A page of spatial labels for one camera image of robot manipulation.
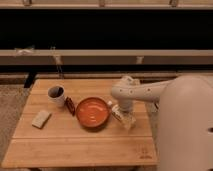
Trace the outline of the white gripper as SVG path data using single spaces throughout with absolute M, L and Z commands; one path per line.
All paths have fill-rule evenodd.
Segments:
M 133 101 L 132 100 L 119 100 L 119 110 L 123 115 L 125 122 L 128 124 L 134 124 L 136 122 L 133 116 Z

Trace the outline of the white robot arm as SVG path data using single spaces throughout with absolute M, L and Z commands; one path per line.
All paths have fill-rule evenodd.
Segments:
M 213 171 L 213 76 L 183 75 L 139 84 L 125 76 L 111 88 L 121 111 L 157 102 L 158 171 Z

